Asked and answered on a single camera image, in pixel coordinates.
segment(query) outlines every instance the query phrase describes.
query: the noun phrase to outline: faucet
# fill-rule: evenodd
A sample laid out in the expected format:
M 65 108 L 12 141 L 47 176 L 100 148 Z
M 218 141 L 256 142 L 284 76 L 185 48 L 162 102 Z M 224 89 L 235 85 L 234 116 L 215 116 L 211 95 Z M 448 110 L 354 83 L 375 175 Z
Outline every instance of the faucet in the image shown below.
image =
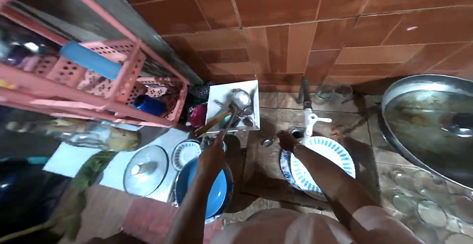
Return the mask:
M 317 121 L 322 121 L 326 123 L 330 123 L 332 119 L 329 118 L 320 118 L 312 111 L 312 100 L 309 95 L 309 81 L 302 77 L 302 82 L 299 89 L 299 97 L 298 103 L 303 104 L 304 108 L 304 123 L 305 123 L 305 131 L 304 131 L 304 138 L 302 139 L 302 144 L 305 144 L 306 140 L 309 137 L 312 137 L 312 131 L 315 123 Z

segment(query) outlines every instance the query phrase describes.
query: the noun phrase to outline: white plate with blue pattern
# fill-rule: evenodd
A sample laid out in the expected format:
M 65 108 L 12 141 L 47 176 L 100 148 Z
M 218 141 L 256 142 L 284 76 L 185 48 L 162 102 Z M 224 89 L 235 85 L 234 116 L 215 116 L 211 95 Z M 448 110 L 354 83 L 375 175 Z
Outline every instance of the white plate with blue pattern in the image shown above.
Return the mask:
M 179 143 L 171 155 L 171 162 L 174 169 L 180 171 L 184 165 L 199 156 L 202 153 L 201 146 L 198 141 L 184 140 Z
M 353 163 L 350 154 L 333 139 L 326 137 L 310 137 L 306 140 L 305 146 L 334 162 L 352 178 L 356 178 L 355 164 Z M 319 198 L 322 193 L 319 186 L 314 182 L 312 176 L 307 171 L 307 168 L 297 159 L 291 155 L 291 173 L 299 186 L 309 196 L 317 196 Z

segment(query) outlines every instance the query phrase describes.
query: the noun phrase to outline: tiled wall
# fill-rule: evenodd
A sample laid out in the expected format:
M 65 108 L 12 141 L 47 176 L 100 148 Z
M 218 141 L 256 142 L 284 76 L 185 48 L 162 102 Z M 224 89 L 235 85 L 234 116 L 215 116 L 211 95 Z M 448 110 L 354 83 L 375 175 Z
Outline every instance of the tiled wall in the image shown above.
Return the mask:
M 127 0 L 206 81 L 473 78 L 473 0 Z

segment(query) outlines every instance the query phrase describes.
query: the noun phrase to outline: green cloth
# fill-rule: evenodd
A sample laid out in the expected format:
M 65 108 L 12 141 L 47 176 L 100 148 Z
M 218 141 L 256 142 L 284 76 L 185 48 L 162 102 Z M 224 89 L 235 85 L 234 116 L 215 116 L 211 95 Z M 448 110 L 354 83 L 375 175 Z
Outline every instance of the green cloth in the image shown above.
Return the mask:
M 103 172 L 117 153 L 101 151 L 94 154 L 82 165 L 77 175 L 72 179 L 71 186 L 76 190 L 77 196 L 64 217 L 64 223 L 67 223 L 66 235 L 69 240 L 74 241 L 79 233 L 81 224 L 80 214 L 87 204 L 86 189 L 95 183 L 100 173 Z

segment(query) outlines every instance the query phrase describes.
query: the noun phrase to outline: person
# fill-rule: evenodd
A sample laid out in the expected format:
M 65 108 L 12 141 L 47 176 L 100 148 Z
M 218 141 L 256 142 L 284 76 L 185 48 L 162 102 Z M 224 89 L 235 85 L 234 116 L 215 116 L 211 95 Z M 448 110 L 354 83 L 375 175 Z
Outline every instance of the person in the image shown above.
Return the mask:
M 361 184 L 329 159 L 300 144 L 288 132 L 277 134 L 323 191 L 338 221 L 290 209 L 259 211 L 230 224 L 211 243 L 219 244 L 422 244 L 405 225 L 389 215 Z M 168 234 L 168 244 L 203 242 L 207 197 L 225 161 L 219 135 L 198 159 L 198 170 Z

